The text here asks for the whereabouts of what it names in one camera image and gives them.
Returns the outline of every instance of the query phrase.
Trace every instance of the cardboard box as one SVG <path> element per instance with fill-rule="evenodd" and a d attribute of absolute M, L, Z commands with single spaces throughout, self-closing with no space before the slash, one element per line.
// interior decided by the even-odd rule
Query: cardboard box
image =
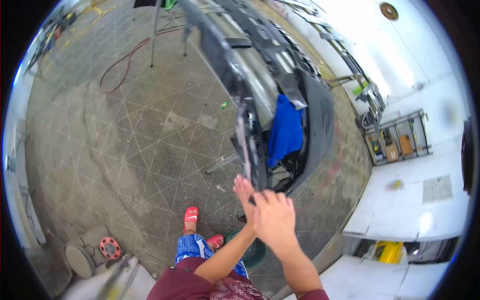
<path fill-rule="evenodd" d="M 408 135 L 400 136 L 400 148 L 402 149 L 402 155 L 409 155 L 413 153 L 412 143 Z"/>
<path fill-rule="evenodd" d="M 398 155 L 398 149 L 395 143 L 386 146 L 386 151 L 387 151 L 387 160 L 389 163 L 400 159 L 400 156 Z"/>

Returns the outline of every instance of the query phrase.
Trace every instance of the blue towel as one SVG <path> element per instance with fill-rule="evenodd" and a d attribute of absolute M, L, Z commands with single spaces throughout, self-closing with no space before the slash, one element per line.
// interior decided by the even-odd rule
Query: blue towel
<path fill-rule="evenodd" d="M 303 109 L 295 110 L 285 95 L 278 95 L 272 132 L 268 141 L 267 165 L 273 167 L 277 159 L 283 159 L 288 153 L 301 149 L 303 128 L 301 117 Z"/>

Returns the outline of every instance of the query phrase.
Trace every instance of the foot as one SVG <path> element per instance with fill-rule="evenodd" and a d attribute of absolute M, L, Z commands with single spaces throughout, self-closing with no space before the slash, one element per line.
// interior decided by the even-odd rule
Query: foot
<path fill-rule="evenodd" d="M 189 207 L 185 212 L 183 235 L 195 234 L 197 232 L 197 219 L 197 208 Z"/>
<path fill-rule="evenodd" d="M 223 246 L 223 242 L 223 236 L 221 234 L 217 234 L 216 236 L 207 240 L 207 245 L 210 247 L 210 249 L 216 250 Z"/>

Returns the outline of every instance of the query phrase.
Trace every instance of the metal shelving unit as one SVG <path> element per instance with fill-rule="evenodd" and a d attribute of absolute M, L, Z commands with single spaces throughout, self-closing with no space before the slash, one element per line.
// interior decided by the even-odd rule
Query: metal shelving unit
<path fill-rule="evenodd" d="M 373 164 L 380 166 L 389 163 L 386 148 L 392 144 L 396 145 L 396 150 L 399 154 L 398 160 L 392 162 L 432 154 L 432 146 L 428 144 L 425 132 L 425 120 L 428 121 L 428 115 L 423 109 L 419 109 L 379 126 L 372 126 L 366 129 L 364 138 Z M 400 136 L 402 135 L 408 137 L 412 146 L 412 153 L 404 153 L 405 149 L 402 149 L 400 142 Z M 374 149 L 374 143 L 379 144 L 378 149 Z"/>

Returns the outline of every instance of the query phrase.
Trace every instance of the yellow extension cord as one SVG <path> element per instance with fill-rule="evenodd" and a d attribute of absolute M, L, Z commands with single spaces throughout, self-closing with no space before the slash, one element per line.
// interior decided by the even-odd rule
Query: yellow extension cord
<path fill-rule="evenodd" d="M 89 7 L 88 9 L 86 9 L 83 13 L 86 13 L 86 12 L 89 12 L 89 11 L 96 11 L 96 13 L 98 13 L 98 18 L 97 18 L 95 21 L 93 21 L 93 23 L 91 23 L 89 26 L 87 26 L 87 28 L 85 28 L 80 34 L 78 34 L 78 35 L 76 35 L 76 36 L 73 36 L 73 33 L 75 32 L 75 28 L 74 28 L 74 29 L 71 29 L 70 34 L 72 35 L 72 37 L 67 40 L 67 42 L 65 43 L 65 45 L 63 45 L 63 47 L 60 49 L 60 51 L 62 51 L 63 49 L 65 49 L 65 47 L 67 47 L 72 41 L 74 41 L 74 40 L 82 37 L 84 34 L 86 34 L 87 31 L 89 31 L 89 30 L 95 25 L 95 23 L 98 22 L 98 20 L 100 20 L 107 12 L 111 12 L 112 10 L 114 10 L 116 7 L 117 7 L 116 5 L 115 5 L 115 6 L 112 6 L 112 7 L 108 8 L 106 11 L 103 11 L 103 10 L 99 9 L 98 7 L 92 7 L 92 6 Z M 48 67 L 43 71 L 43 74 L 45 74 L 45 73 L 47 72 L 47 70 L 50 68 L 50 66 L 52 65 L 52 63 L 53 63 L 53 60 L 50 62 L 50 64 L 48 65 Z"/>

